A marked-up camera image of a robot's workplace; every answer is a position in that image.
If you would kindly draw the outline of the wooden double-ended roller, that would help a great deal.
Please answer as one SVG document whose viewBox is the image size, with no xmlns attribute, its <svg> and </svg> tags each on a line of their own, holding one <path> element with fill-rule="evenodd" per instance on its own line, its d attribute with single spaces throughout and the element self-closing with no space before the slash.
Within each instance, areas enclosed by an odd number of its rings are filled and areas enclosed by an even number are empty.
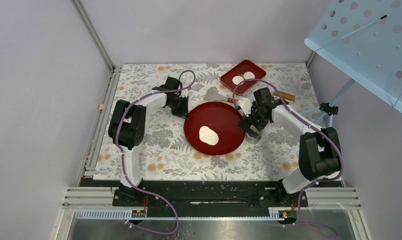
<svg viewBox="0 0 402 240">
<path fill-rule="evenodd" d="M 283 99 L 287 102 L 293 103 L 295 101 L 295 96 L 282 91 L 275 91 L 272 93 L 273 97 L 278 98 L 279 96 L 283 97 Z"/>
</svg>

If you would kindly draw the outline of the scraper with orange handle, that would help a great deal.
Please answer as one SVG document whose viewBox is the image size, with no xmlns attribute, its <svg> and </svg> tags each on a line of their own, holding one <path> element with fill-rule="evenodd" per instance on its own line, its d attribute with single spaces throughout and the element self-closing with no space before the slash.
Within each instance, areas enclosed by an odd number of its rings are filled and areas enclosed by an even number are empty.
<svg viewBox="0 0 402 240">
<path fill-rule="evenodd" d="M 220 101 L 220 102 L 228 102 L 232 103 L 233 99 L 231 97 L 227 97 L 219 94 L 218 90 L 215 88 L 209 88 L 203 98 L 204 101 Z"/>
</svg>

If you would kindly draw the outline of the round red tray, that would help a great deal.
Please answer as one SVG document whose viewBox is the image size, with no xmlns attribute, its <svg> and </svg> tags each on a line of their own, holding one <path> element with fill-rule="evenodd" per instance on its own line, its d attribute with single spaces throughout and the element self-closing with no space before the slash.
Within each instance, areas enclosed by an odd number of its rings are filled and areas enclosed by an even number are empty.
<svg viewBox="0 0 402 240">
<path fill-rule="evenodd" d="M 225 102 L 210 101 L 196 106 L 184 122 L 184 135 L 197 151 L 211 156 L 221 156 L 236 150 L 244 141 L 245 131 L 239 126 L 242 115 Z M 216 144 L 200 139 L 200 129 L 209 128 L 217 134 Z"/>
</svg>

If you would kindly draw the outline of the white dough ball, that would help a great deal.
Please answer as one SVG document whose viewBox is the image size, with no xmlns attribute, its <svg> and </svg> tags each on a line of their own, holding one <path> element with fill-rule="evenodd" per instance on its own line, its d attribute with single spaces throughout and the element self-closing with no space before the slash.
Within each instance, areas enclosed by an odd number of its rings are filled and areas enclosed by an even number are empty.
<svg viewBox="0 0 402 240">
<path fill-rule="evenodd" d="M 208 126 L 201 126 L 198 135 L 201 142 L 210 146 L 215 146 L 219 142 L 219 135 Z"/>
</svg>

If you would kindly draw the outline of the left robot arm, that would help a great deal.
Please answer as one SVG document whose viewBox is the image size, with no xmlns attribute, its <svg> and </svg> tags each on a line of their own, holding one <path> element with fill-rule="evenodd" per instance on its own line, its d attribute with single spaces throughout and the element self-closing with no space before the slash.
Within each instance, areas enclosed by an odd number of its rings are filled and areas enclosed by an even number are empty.
<svg viewBox="0 0 402 240">
<path fill-rule="evenodd" d="M 173 116 L 188 120 L 189 88 L 184 88 L 179 78 L 168 77 L 164 84 L 133 102 L 121 99 L 115 104 L 107 133 L 120 150 L 122 176 L 119 193 L 133 206 L 144 200 L 144 192 L 138 186 L 143 181 L 139 157 L 146 117 L 157 109 L 168 107 Z"/>
</svg>

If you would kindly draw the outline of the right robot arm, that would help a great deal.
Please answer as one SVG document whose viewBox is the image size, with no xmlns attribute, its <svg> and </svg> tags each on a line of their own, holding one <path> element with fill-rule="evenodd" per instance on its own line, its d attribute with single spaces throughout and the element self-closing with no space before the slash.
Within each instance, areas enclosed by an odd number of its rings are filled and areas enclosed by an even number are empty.
<svg viewBox="0 0 402 240">
<path fill-rule="evenodd" d="M 234 102 L 243 119 L 239 126 L 256 139 L 259 131 L 274 123 L 299 139 L 298 168 L 284 177 L 276 191 L 276 201 L 290 205 L 297 192 L 319 179 L 343 169 L 342 153 L 336 130 L 322 128 L 296 112 L 284 99 L 275 99 L 267 87 L 254 92 L 254 101 L 242 97 Z"/>
</svg>

